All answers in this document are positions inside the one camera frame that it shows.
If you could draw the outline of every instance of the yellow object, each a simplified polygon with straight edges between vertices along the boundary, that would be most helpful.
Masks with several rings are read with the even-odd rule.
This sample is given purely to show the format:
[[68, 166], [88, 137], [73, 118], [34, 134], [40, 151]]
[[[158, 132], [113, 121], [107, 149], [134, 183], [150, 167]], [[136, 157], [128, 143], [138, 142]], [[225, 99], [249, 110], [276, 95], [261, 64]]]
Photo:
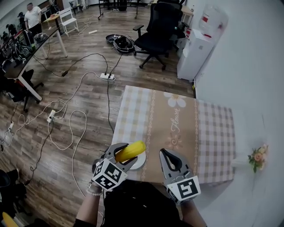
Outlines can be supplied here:
[[19, 227], [9, 214], [3, 212], [2, 216], [7, 227]]
[[129, 144], [126, 148], [122, 149], [115, 156], [115, 160], [119, 162], [127, 161], [137, 155], [143, 153], [146, 150], [146, 145], [143, 141], [136, 141], [133, 144]]

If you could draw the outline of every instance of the white t-shirt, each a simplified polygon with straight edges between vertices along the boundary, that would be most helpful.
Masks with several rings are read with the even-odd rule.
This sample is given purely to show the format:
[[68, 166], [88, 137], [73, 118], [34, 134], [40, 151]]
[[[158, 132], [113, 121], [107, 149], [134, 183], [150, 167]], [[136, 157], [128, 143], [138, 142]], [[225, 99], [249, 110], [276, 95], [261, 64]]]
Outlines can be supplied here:
[[41, 9], [35, 6], [31, 11], [27, 11], [25, 14], [25, 21], [28, 22], [28, 28], [32, 28], [39, 23], [39, 13]]

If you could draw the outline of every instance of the black shirt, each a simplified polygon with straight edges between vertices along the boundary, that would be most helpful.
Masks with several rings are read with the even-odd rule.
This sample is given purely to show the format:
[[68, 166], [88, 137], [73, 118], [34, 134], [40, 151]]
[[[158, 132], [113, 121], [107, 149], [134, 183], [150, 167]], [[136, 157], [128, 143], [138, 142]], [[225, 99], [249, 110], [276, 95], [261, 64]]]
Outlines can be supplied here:
[[[149, 183], [126, 180], [112, 192], [106, 193], [104, 204], [102, 227], [191, 227], [180, 220], [174, 201]], [[93, 227], [81, 220], [76, 220], [74, 226]]]

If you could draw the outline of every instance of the flower bouquet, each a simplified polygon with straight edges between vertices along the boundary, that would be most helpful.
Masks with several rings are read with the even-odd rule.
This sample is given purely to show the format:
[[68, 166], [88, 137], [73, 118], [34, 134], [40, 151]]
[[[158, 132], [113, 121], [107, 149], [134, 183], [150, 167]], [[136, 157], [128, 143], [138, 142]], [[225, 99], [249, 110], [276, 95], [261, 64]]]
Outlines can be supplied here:
[[253, 153], [248, 155], [248, 162], [252, 165], [253, 171], [263, 170], [267, 161], [268, 145], [263, 144], [259, 149], [252, 149]]

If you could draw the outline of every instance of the white folding chair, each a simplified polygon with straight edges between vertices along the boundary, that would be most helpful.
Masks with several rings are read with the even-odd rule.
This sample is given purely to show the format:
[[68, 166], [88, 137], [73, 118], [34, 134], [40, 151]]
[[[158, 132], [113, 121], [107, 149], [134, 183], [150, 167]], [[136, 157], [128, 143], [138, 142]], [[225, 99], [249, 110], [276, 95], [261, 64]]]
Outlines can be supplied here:
[[[78, 28], [78, 24], [77, 24], [77, 19], [73, 17], [72, 15], [72, 10], [71, 10], [71, 7], [67, 8], [67, 9], [64, 9], [62, 11], [59, 12], [59, 15], [60, 15], [60, 19], [61, 19], [61, 24], [63, 26], [63, 29], [65, 31], [65, 34], [69, 37], [68, 33], [71, 32], [71, 31], [74, 31], [74, 30], [77, 30], [79, 32], [79, 28]], [[66, 21], [63, 21], [62, 18], [63, 17], [66, 17], [68, 15], [71, 15], [71, 18], [66, 20]], [[71, 23], [74, 23], [76, 24], [76, 26], [74, 25], [74, 29], [72, 29], [71, 31], [67, 31], [67, 28], [66, 26], [71, 24]]]

